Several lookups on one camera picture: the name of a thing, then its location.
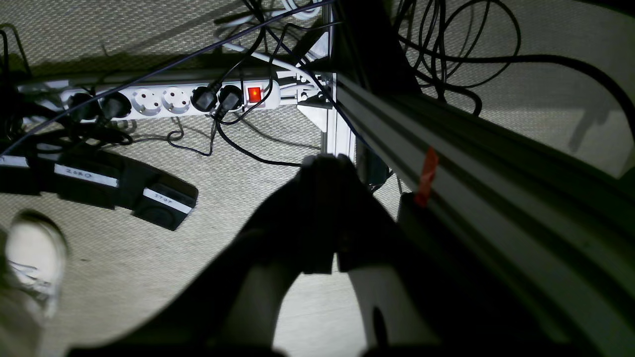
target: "shoe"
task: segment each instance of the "shoe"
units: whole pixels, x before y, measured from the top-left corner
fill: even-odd
[[[66,265],[62,232],[45,216],[23,212],[13,221],[4,249],[16,287],[37,302],[44,321],[50,320],[57,310]]]

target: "illuminated red switch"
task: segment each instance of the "illuminated red switch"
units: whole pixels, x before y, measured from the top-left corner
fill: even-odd
[[[260,87],[247,88],[249,93],[249,103],[258,103],[262,99]]]

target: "floor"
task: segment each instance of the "floor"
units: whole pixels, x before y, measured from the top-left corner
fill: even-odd
[[[464,1],[448,1],[448,7],[461,3]],[[556,53],[588,61],[607,71],[635,97],[630,65],[635,63],[632,19],[571,0],[508,0],[505,4],[523,28],[521,53]],[[0,23],[17,27],[37,76],[144,70],[172,54],[208,44],[214,30],[212,20],[240,6],[233,0],[213,4],[207,0],[99,4],[10,0],[0,3]],[[416,11],[416,24],[423,7],[419,5]],[[475,18],[482,12],[477,7]],[[457,17],[448,29],[449,53],[458,53],[468,15],[466,11]],[[509,54],[513,36],[509,19],[494,8],[479,42],[483,46],[477,46],[473,55]],[[412,52],[409,58],[414,60]],[[187,66],[201,65],[192,61]],[[457,72],[456,81],[486,77],[495,68],[466,66]],[[581,74],[554,65],[513,65],[477,92],[483,97],[482,117],[486,119],[614,177],[633,165],[633,143],[623,114],[607,92]],[[471,104],[464,98],[449,100],[470,110]],[[204,117],[183,117],[182,121],[202,130],[210,125]],[[294,107],[262,112],[252,116],[251,123],[274,137],[320,143],[319,130]],[[165,134],[172,128],[168,119],[140,123],[138,130]],[[266,158],[300,161],[316,153],[271,142],[245,125],[234,125],[227,134]],[[186,144],[205,147],[204,137],[193,131],[186,136]],[[70,243],[60,310],[43,340],[46,356],[59,356],[69,346],[108,343],[152,316],[218,255],[258,204],[296,172],[260,164],[222,142],[217,142],[210,158],[163,142],[121,147],[117,152],[166,170],[199,189],[196,209],[176,232],[138,220],[120,208],[103,210],[61,201],[52,194],[0,195],[0,226],[6,227],[17,211],[34,208],[55,220]],[[376,197],[395,216],[396,178]],[[301,276],[283,302],[274,345],[294,357],[359,355],[366,341],[356,306],[345,274]]]

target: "label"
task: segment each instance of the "label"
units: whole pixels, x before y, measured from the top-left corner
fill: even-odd
[[[10,166],[10,167],[29,167],[27,163],[27,158],[24,156],[11,156],[4,155],[0,156],[0,166]]]
[[[171,199],[164,194],[160,194],[151,189],[144,189],[144,196],[148,197],[149,199],[153,199],[154,201],[160,202],[166,206],[172,207],[175,210],[181,211],[185,214],[190,213],[190,211],[192,210],[192,207],[185,206],[183,203],[175,201],[174,199]]]
[[[119,180],[114,177],[108,177],[100,175],[80,168],[68,167],[60,164],[55,164],[55,173],[62,176],[73,177],[84,181],[94,182],[100,185],[106,185],[111,187],[119,187]]]

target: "power strip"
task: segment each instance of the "power strip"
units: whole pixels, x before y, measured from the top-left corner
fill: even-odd
[[[143,85],[131,86],[121,90],[132,106],[132,110],[127,116],[121,118],[112,118],[112,120],[130,120],[130,119],[150,119],[150,118],[167,118],[171,116],[186,115],[203,115],[208,112],[201,112],[191,104],[192,92],[201,86],[205,87],[208,83],[183,83],[183,84],[162,84],[162,85]],[[259,81],[230,81],[222,85],[236,86],[243,92],[243,105],[241,108],[248,109],[256,105],[269,92],[269,80]],[[100,88],[97,92],[103,93],[110,88]],[[86,93],[86,90],[73,88],[61,92],[60,99],[64,109],[69,108],[70,98],[78,93]],[[255,111],[262,109],[274,109],[280,105],[280,86],[277,81],[272,82],[271,94],[267,99],[254,108]]]

